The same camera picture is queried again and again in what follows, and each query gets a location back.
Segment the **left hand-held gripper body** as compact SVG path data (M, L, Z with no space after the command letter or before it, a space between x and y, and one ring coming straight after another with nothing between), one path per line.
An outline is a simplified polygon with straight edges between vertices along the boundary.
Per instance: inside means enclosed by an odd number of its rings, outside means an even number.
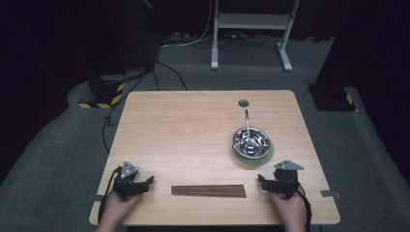
M124 161L123 165L120 167L119 174L117 175L113 190L119 195L120 198L126 200L130 196L138 195L141 186L146 186L145 182L135 183L134 178L138 172L139 168Z

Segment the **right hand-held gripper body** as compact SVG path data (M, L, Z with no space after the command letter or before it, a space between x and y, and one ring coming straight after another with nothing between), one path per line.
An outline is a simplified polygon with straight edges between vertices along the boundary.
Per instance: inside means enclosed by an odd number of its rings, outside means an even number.
M286 198L290 198L299 188L298 171L305 168L300 164L289 159L281 161L274 165L275 179L271 183L269 191L282 193Z

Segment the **shiny steel bowl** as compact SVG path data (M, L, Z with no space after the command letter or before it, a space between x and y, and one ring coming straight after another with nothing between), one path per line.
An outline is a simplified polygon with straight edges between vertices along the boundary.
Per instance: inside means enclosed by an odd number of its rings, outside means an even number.
M259 160L272 153L273 145L263 130L244 127L233 134L232 147L241 158Z

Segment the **row of brown chopsticks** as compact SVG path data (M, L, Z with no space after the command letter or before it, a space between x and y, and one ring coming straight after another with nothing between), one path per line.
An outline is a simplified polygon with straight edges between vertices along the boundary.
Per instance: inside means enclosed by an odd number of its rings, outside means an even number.
M246 198L243 185L172 186L172 195Z

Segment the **person's right hand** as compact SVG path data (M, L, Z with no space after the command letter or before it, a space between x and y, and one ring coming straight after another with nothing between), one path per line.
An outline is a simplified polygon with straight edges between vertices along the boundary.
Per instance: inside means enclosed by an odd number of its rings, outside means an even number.
M270 192L269 195L276 210L278 211L279 218L281 219L283 225L290 223L306 223L306 206L299 193L295 193L289 199L281 199L274 192Z

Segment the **person's left hand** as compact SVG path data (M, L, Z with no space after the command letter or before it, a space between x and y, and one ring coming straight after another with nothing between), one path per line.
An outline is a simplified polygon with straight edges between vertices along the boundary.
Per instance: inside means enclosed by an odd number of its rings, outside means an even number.
M140 201L138 194L123 200L116 192L111 193L105 201L102 218L99 224L119 225Z

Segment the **steel spoon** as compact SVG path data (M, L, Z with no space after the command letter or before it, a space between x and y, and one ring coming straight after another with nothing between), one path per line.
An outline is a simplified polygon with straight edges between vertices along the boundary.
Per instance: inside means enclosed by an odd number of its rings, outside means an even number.
M245 120L246 120L246 132L247 135L244 138L244 148L245 148L245 153L249 157L254 157L255 156L255 146L253 142L250 139L250 131L249 131L249 112L246 110L245 111Z

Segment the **black yellow striped stand base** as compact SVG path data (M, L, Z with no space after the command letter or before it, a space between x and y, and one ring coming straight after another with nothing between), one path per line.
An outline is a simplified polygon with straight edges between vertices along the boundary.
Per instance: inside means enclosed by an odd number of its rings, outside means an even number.
M315 84L307 86L315 107L319 111L356 111L353 99L344 89L321 87Z
M124 82L105 83L99 76L87 81L77 101L80 108L110 108L116 105L125 88Z

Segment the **power strip with plugs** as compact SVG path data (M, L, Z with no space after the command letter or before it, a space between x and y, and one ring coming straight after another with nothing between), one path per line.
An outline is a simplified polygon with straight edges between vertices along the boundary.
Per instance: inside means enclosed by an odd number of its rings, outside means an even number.
M162 43L165 45L188 44L193 42L195 39L196 36L191 35L190 33L172 32L162 40Z

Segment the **white metal stand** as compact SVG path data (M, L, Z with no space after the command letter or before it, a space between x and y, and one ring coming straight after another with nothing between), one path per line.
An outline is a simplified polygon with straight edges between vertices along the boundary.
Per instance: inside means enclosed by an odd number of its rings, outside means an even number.
M292 0L289 14L228 14L220 12L220 0L215 0L211 69L215 71L219 67L219 29L261 29L283 32L283 37L277 43L278 54L284 70L292 72L286 46L300 1Z

